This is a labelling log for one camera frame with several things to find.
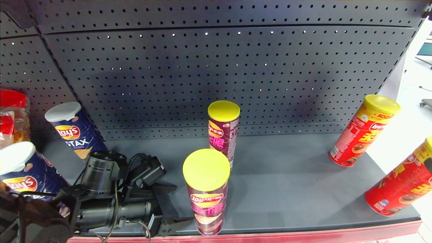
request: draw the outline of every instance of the white floor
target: white floor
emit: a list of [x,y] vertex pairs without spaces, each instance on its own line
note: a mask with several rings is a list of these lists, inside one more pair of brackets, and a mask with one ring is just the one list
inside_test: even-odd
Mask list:
[[[423,86],[432,90],[431,66],[417,59],[407,60],[406,67],[408,66],[409,70],[402,76],[397,96],[403,110],[393,118],[367,152],[385,173],[390,172],[427,136],[432,135],[432,107],[419,106],[422,99],[432,99],[432,92],[419,88]],[[413,205],[424,222],[419,234],[398,237],[387,242],[432,243],[432,195],[425,195]]]

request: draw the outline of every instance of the chip can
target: chip can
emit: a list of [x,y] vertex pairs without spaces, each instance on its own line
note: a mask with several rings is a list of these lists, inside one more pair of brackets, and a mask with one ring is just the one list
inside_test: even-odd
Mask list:
[[[0,150],[0,178],[9,188],[20,192],[46,192],[57,194],[69,184],[31,142],[11,144]],[[33,199],[50,201],[53,198],[30,195]],[[63,216],[69,208],[61,206]]]
[[329,152],[330,158],[340,166],[352,167],[399,111],[396,101],[367,95]]
[[432,136],[402,163],[365,192],[369,207],[392,216],[432,192]]
[[183,176],[195,225],[204,236],[217,235],[222,230],[229,174],[228,159],[216,150],[197,150],[184,161]]
[[82,160],[85,161],[91,151],[108,151],[95,125],[78,102],[67,102],[49,109],[45,119]]
[[222,152],[232,168],[240,107],[231,101],[219,100],[209,105],[208,113],[210,148]]

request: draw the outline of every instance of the lid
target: lid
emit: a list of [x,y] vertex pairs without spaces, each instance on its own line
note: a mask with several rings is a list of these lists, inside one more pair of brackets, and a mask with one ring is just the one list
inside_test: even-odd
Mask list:
[[228,100],[211,103],[208,108],[209,117],[219,122],[231,122],[240,115],[240,107]]
[[36,147],[31,142],[11,144],[0,150],[0,175],[24,169],[35,151]]
[[45,113],[45,119],[49,122],[69,121],[81,110],[78,102],[67,102],[54,106]]
[[392,115],[397,115],[401,109],[396,101],[381,95],[366,95],[365,103],[377,111]]
[[228,181],[229,173],[229,161],[226,156],[209,148],[191,153],[183,164],[186,183],[202,192],[221,188]]
[[426,138],[425,145],[430,151],[432,151],[432,135]]
[[13,90],[0,89],[0,107],[25,108],[27,96]]

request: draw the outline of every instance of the pegboard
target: pegboard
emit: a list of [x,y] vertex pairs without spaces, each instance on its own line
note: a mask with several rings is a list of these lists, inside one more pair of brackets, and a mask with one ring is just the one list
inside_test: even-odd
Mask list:
[[259,25],[420,26],[428,1],[63,1],[29,5],[43,33]]
[[[341,133],[348,122],[322,122],[301,124],[240,125],[239,136]],[[126,128],[104,129],[101,135],[106,140],[206,137],[208,127],[193,128]]]
[[1,39],[0,55],[1,88],[29,97],[32,130],[46,131],[48,137],[59,137],[45,120],[45,112],[75,99],[39,36]]
[[205,126],[218,99],[240,105],[241,125],[347,122],[381,88],[414,32],[273,26],[46,39],[99,129],[178,129]]
[[15,25],[9,17],[0,12],[0,38],[21,36],[21,35],[36,35],[36,29],[34,27],[28,29],[20,29]]

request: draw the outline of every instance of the red shelf edge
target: red shelf edge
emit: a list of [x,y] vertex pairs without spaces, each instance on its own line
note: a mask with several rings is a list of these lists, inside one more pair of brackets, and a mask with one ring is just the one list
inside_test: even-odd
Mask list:
[[[321,230],[289,233],[261,233],[261,234],[234,234],[218,235],[214,237],[203,236],[175,236],[156,237],[152,242],[184,243],[353,243],[372,240],[382,240],[392,237],[417,233],[421,220],[388,224],[375,227],[363,227],[343,230]],[[109,243],[146,243],[144,237],[111,237]],[[100,243],[97,237],[74,237],[68,243]]]

